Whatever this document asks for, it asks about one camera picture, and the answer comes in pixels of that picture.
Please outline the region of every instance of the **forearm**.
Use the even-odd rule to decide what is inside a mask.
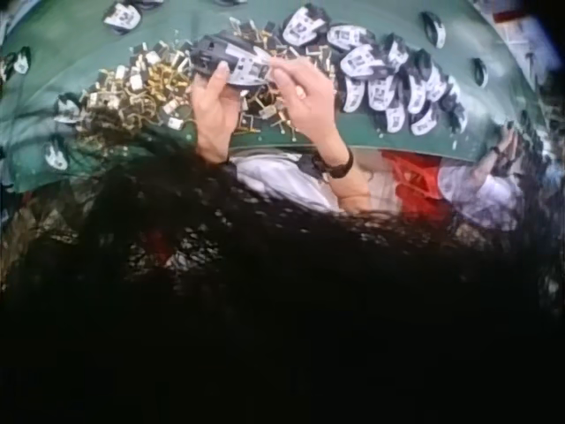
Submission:
[[[343,165],[349,160],[349,151],[337,131],[323,143],[317,143],[317,147],[322,160],[329,166]],[[356,163],[345,177],[330,177],[328,182],[340,208],[346,212],[355,214],[371,210],[369,185]]]
[[[501,141],[497,146],[497,148],[501,152],[504,152],[508,147],[509,147],[509,138],[508,137],[505,140]],[[475,182],[479,186],[482,186],[485,183],[486,178],[493,171],[494,165],[496,164],[496,161],[498,160],[498,158],[499,158],[499,156],[496,154],[496,152],[494,152],[493,150],[489,150],[489,152],[486,154],[486,156],[483,157],[477,163],[477,165],[475,165],[475,168],[473,169],[473,172],[472,172],[472,176],[475,179]]]

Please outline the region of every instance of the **worker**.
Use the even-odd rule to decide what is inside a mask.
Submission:
[[[438,186],[444,198],[479,227],[511,231],[524,207],[522,156],[516,156],[518,134],[502,128],[501,141],[475,165],[442,159]],[[494,176],[498,163],[509,164],[506,176]]]

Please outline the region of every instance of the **person's right hand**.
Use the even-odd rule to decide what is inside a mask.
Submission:
[[[334,138],[337,127],[332,81],[306,58],[274,57],[271,65],[273,79],[281,90],[292,124],[314,145]]]

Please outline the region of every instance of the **red fabric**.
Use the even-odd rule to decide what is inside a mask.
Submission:
[[[405,216],[422,217],[439,222],[449,217],[451,209],[446,201],[426,198],[404,184],[399,184],[395,192],[403,202],[402,212]]]
[[[439,157],[404,152],[383,152],[382,157],[390,161],[396,182],[425,197],[443,199],[438,187]]]

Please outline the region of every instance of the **wrist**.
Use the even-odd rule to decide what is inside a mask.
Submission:
[[[323,141],[316,144],[320,157],[328,166],[339,166],[348,162],[350,153],[337,129],[328,133]]]
[[[215,164],[224,163],[230,156],[228,149],[229,144],[229,138],[227,141],[215,140],[214,142],[211,138],[199,132],[197,135],[196,153],[198,153],[206,162]]]

